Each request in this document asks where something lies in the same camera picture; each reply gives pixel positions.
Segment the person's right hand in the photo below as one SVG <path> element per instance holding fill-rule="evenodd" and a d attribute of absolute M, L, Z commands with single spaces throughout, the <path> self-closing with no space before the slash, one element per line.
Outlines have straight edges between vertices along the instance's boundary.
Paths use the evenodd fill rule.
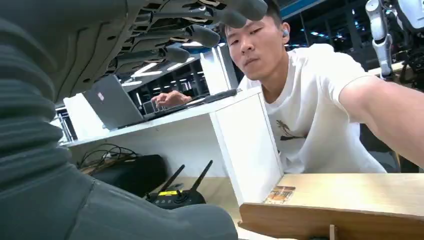
<path fill-rule="evenodd" d="M 168 93 L 160 93 L 157 96 L 154 96 L 151 101 L 159 107 L 171 108 L 174 106 L 186 104 L 191 101 L 193 98 L 191 96 L 185 95 L 179 91 L 173 90 Z"/>

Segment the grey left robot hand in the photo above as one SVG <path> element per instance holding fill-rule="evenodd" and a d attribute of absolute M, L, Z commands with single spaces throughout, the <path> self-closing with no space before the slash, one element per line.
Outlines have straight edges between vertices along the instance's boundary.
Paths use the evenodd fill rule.
<path fill-rule="evenodd" d="M 142 61 L 147 0 L 0 3 L 0 237 L 3 240 L 236 240 L 221 207 L 167 210 L 82 173 L 51 124 L 56 102 L 88 90 L 115 60 Z"/>

